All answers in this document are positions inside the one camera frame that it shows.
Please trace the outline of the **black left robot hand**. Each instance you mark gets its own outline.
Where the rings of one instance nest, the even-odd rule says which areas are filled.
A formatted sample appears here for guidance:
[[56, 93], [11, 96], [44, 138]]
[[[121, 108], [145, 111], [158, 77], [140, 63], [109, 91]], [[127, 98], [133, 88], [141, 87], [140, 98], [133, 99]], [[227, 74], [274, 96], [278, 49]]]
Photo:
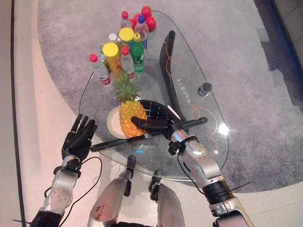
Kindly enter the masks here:
[[87, 122], [88, 116], [82, 117], [79, 114], [68, 132], [63, 146], [62, 146], [62, 159], [66, 156], [75, 156], [80, 162], [85, 160], [91, 148], [91, 139], [97, 129], [94, 119]]

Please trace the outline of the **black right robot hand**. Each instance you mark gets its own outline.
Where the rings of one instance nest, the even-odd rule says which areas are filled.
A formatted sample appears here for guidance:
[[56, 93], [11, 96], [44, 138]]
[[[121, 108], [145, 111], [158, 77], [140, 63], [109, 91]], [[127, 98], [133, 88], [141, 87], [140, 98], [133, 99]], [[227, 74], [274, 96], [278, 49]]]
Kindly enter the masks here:
[[168, 140], [175, 131], [184, 129], [181, 120], [167, 106], [151, 100], [140, 100], [140, 104], [145, 109], [147, 120], [131, 117], [131, 122], [138, 128], [148, 133], [162, 133]]

